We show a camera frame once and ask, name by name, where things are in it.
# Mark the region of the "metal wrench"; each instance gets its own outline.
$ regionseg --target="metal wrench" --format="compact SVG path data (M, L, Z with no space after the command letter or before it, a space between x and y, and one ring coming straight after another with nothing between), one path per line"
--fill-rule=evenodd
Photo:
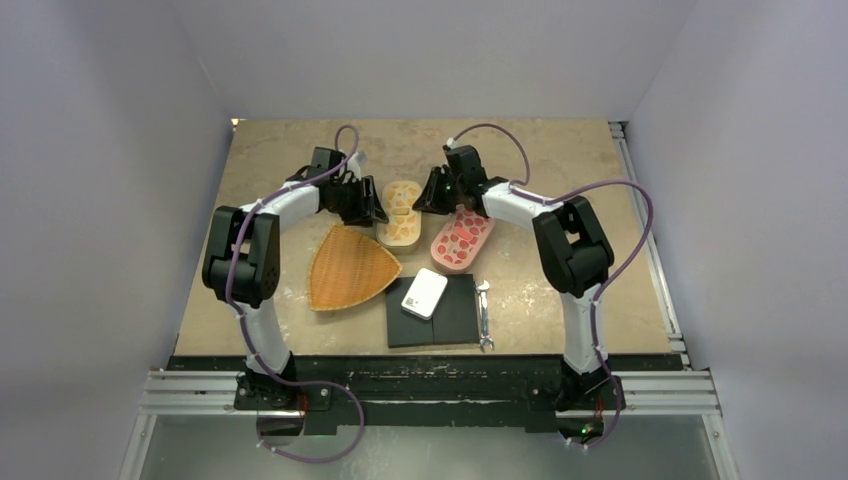
M483 280L483 284L477 286L477 296L480 297L480 319L483 324L480 332L480 350L483 353L486 353L486 345L491 345L492 351L495 350L495 342L489 336L489 300L486 298L487 291L489 291L489 282Z

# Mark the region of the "triangular woven basket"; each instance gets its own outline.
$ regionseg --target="triangular woven basket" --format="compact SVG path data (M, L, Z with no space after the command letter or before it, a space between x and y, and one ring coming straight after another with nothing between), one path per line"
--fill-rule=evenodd
M333 225L309 269L309 308L341 310L382 292L403 267L376 241L342 225Z

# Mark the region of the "black base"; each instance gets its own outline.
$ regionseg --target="black base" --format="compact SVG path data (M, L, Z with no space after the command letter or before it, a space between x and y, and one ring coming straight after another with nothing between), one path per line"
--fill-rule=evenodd
M615 384L621 384L621 380L618 377L616 377L614 383L610 382L610 377L603 368L580 375L572 370L565 363L565 360L562 360L560 367L562 368L562 381L560 383L559 396L556 399L556 409L559 411L574 410L574 406L583 403L587 397L597 399L599 395L593 395L593 392L596 392L596 390L612 392ZM606 402L610 400L615 402L615 397L603 398L603 400L604 405L612 405L612 403Z
M612 355L613 370L682 370L679 355ZM244 357L172 357L169 370L244 371ZM562 355L293 356L287 379L330 380L350 388L364 401L368 425L522 427L555 432L562 427ZM298 393L308 402L304 434L334 434L339 425L356 425L350 398L337 389L284 387L265 375L240 378L238 410L296 410ZM612 384L601 382L582 396L568 397L569 410L594 411L598 397L615 404ZM374 401L402 403L373 403ZM437 403L412 403L419 401Z

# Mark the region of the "white box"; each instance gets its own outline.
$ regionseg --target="white box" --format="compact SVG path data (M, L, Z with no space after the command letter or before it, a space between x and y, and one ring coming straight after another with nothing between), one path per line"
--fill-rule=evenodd
M415 280L412 281L412 285L403 297L400 306L416 317L430 320L447 284L447 277L422 268L415 275Z

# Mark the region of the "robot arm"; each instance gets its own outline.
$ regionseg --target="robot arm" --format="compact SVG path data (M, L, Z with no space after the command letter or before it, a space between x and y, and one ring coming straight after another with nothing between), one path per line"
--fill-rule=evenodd
M461 203L480 215L533 232L542 269L562 300L566 332L563 360L576 378L598 372L601 363L596 348L604 360L607 358L600 302L595 305L597 343L590 307L595 292L608 278L614 256L589 201L578 196L550 203L550 199L535 195L536 201L526 198L530 195L520 196L505 179L486 176L471 146L445 147L445 156L448 164L430 171L427 186L413 208L448 214ZM566 232L578 234L578 240L569 242Z
M291 357L291 350L280 335L271 299L280 279L280 235L324 208L339 214L346 225L370 226L375 221L387 222L373 178L359 177L359 165L364 161L364 155L356 153L348 162L345 174L335 175L315 185L302 185L304 180L332 169L344 158L341 152L316 148L312 164L301 168L280 187L289 191L262 205L251 219L245 237L249 251L246 257L235 256L233 299L244 310L245 327L254 348L261 352L263 361L275 373L282 372ZM202 278L203 284L213 289L221 301L226 302L224 290L234 259L232 248L236 234L245 213L255 205L219 207L213 214ZM229 308L238 317L235 309ZM254 372L266 373L252 356L248 357L247 366Z

